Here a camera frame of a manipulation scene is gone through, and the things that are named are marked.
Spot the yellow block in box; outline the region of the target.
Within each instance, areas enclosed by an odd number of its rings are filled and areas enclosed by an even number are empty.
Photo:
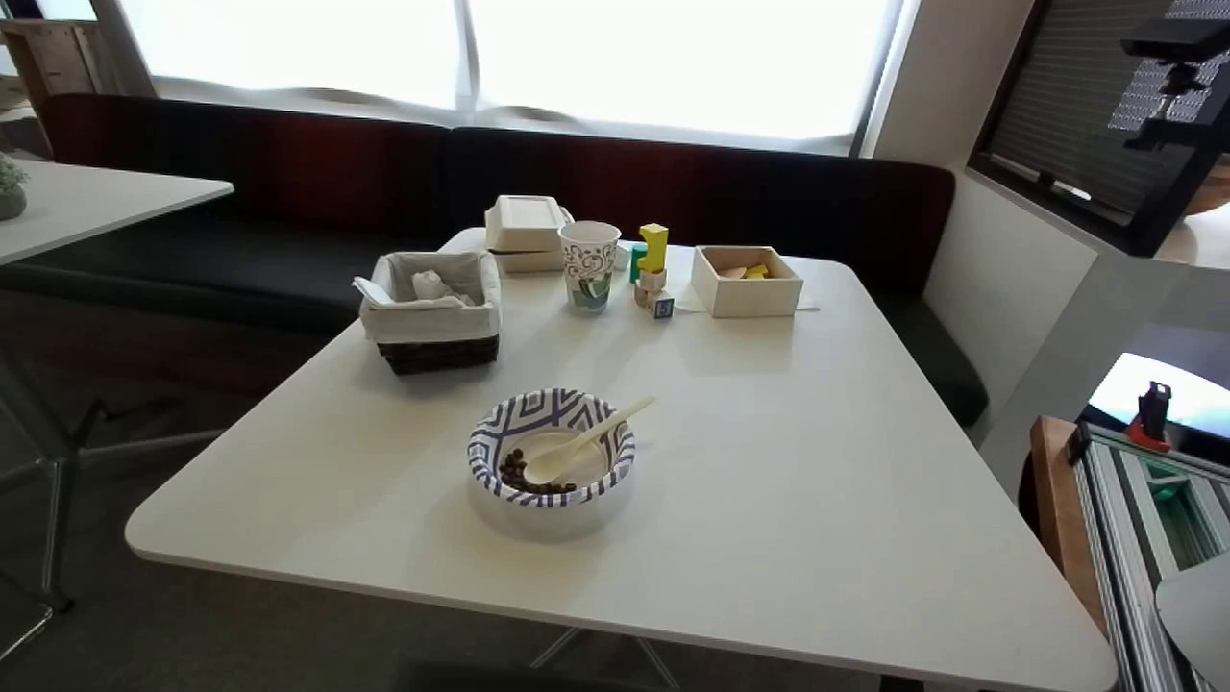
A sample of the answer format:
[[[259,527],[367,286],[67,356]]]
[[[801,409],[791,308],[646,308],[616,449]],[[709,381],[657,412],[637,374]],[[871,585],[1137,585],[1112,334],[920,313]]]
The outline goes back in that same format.
[[[773,279],[768,265],[747,265],[747,271],[741,271],[741,281],[768,281],[768,279]]]

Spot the black framed monitor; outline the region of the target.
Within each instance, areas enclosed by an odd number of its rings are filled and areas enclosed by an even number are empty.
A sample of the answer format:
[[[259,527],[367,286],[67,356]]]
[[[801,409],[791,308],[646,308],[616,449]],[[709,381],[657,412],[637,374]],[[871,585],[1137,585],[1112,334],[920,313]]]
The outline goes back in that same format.
[[[1148,258],[1230,153],[1230,0],[1039,0],[968,165]]]

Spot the wooden spoon in bowl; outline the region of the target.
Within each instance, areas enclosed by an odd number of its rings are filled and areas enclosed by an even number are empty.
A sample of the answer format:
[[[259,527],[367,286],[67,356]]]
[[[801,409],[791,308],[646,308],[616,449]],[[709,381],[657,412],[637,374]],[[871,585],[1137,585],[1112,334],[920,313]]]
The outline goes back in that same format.
[[[522,449],[522,476],[531,485],[556,485],[561,476],[568,476],[572,468],[586,466],[588,448],[596,448],[608,430],[616,430],[620,422],[627,422],[643,409],[651,409],[651,399],[627,404],[627,409],[611,412],[608,420],[601,420],[596,429],[586,429],[581,436],[528,448]]]

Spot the dark bench sofa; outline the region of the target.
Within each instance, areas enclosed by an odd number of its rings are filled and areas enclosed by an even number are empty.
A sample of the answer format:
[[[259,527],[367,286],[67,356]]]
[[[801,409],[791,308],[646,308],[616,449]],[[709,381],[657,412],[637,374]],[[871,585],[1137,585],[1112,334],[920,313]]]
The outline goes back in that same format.
[[[57,98],[42,121],[71,165],[227,181],[215,203],[21,263],[21,294],[331,338],[351,279],[385,252],[433,252],[504,198],[549,198],[686,247],[773,247],[856,272],[943,404],[974,429],[988,388],[924,288],[956,181],[916,163],[433,129],[150,98]]]

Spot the small blue cube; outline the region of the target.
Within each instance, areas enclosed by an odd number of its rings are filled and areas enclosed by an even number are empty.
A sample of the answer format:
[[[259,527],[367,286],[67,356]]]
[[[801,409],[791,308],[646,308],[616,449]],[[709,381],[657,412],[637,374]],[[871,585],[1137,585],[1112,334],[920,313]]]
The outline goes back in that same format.
[[[672,297],[657,297],[654,308],[651,308],[654,320],[672,320],[672,313],[675,313]]]

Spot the metal frame cart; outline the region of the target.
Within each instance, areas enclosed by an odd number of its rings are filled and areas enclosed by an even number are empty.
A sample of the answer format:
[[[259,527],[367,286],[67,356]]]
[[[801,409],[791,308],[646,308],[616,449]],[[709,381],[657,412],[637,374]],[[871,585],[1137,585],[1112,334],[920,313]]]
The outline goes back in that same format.
[[[1148,381],[1125,420],[1039,420],[1020,506],[1103,626],[1114,692],[1230,692],[1225,466],[1194,457]]]

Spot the white and brown basket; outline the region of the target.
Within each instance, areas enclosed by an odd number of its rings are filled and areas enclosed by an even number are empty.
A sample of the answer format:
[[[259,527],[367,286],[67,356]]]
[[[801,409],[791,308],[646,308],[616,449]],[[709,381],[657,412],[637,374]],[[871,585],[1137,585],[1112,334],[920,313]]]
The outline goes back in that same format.
[[[477,252],[391,252],[355,279],[356,316],[395,374],[493,367],[500,356],[500,272]]]

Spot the white styrofoam takeout box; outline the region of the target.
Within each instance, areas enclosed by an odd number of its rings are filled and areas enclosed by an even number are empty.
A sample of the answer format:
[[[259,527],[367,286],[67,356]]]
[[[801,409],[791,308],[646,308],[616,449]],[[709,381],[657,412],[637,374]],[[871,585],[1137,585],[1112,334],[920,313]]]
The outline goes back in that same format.
[[[485,213],[490,252],[509,272],[556,272],[567,224],[552,198],[500,198]]]

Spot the white wooden box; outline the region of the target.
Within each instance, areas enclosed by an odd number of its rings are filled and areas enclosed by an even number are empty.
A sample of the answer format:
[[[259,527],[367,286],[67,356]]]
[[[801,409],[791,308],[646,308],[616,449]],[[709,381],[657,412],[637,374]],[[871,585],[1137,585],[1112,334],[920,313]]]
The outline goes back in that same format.
[[[747,265],[768,265],[768,281],[741,281]],[[773,247],[698,247],[692,256],[692,294],[714,320],[789,320],[802,281]]]

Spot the white side table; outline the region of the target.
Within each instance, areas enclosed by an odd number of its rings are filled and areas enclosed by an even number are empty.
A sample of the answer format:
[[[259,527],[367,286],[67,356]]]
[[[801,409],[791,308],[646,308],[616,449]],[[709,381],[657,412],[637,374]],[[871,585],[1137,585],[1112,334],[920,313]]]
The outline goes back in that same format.
[[[14,163],[27,213],[0,224],[0,265],[14,265],[83,238],[122,233],[235,192],[231,181]]]

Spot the patterned paper cup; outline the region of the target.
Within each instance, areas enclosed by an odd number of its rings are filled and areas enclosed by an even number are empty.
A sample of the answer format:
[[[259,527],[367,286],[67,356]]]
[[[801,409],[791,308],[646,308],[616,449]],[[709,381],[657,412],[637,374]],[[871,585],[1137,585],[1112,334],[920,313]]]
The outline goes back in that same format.
[[[561,272],[577,313],[602,313],[620,272],[622,233],[596,221],[577,221],[561,233]]]

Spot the blue patterned white bowl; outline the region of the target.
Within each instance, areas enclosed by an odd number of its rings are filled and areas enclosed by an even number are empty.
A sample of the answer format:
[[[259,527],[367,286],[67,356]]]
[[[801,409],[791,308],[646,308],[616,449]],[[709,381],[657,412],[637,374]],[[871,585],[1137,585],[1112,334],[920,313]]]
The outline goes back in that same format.
[[[581,388],[517,391],[464,438],[481,520],[534,544],[601,530],[627,500],[633,466],[627,416]]]

